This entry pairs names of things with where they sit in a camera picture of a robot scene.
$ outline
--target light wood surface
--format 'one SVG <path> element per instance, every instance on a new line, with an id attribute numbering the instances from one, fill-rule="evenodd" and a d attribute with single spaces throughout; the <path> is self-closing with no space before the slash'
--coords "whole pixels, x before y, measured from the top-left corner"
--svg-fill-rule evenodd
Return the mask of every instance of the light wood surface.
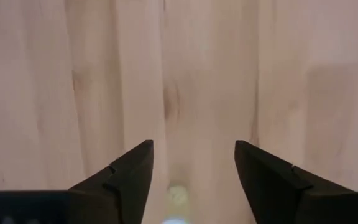
<path id="1" fill-rule="evenodd" d="M 254 223 L 234 141 L 358 190 L 358 1 L 0 0 L 0 189 L 64 189 L 155 140 L 193 223 Z"/>

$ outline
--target wooden floor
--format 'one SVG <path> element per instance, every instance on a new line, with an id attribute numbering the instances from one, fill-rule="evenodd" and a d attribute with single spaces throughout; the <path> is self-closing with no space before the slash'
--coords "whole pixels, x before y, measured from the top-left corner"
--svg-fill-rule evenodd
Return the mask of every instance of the wooden floor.
<path id="1" fill-rule="evenodd" d="M 244 139 L 358 190 L 358 1 L 0 0 L 0 190 L 65 189 L 144 139 L 144 223 L 254 223 Z"/>

